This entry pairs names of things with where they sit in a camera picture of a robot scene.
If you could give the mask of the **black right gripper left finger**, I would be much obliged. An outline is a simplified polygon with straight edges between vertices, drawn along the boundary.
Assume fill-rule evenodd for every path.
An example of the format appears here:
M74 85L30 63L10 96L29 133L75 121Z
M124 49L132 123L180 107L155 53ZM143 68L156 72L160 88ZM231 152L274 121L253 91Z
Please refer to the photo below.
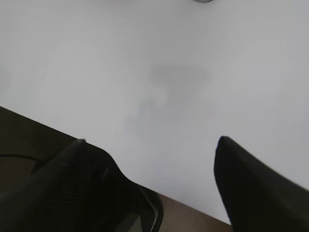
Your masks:
M77 140L0 199L3 232L111 232L143 194L102 149Z

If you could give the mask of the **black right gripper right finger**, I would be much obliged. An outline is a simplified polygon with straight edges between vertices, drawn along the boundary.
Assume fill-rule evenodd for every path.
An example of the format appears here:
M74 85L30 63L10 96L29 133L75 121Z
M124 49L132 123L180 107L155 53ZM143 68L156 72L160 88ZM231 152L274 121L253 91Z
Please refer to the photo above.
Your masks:
M213 171L233 231L309 230L309 191L227 136L218 141Z

